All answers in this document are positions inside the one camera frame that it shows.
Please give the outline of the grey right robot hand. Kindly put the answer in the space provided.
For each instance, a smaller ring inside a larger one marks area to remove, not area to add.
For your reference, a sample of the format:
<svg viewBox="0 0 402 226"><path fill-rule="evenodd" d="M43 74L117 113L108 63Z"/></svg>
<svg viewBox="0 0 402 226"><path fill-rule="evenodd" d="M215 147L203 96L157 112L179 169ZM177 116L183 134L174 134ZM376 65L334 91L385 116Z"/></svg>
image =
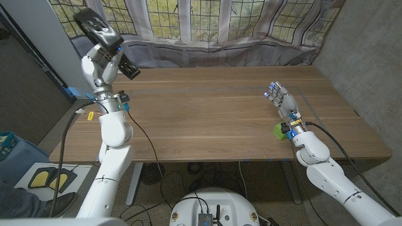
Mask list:
<svg viewBox="0 0 402 226"><path fill-rule="evenodd" d="M274 104L284 122L296 121L301 118L296 100L279 82L271 82L269 90L264 93L264 96Z"/></svg>

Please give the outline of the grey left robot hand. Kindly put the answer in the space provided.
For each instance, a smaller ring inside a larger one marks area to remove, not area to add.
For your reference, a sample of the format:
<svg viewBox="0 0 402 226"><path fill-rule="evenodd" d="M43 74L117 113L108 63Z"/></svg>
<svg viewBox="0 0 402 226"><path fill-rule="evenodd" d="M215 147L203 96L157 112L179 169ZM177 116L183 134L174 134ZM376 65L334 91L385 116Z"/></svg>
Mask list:
<svg viewBox="0 0 402 226"><path fill-rule="evenodd" d="M92 47L81 59L81 69L93 93L112 92L112 83L117 77L122 50L111 56L99 43Z"/></svg>

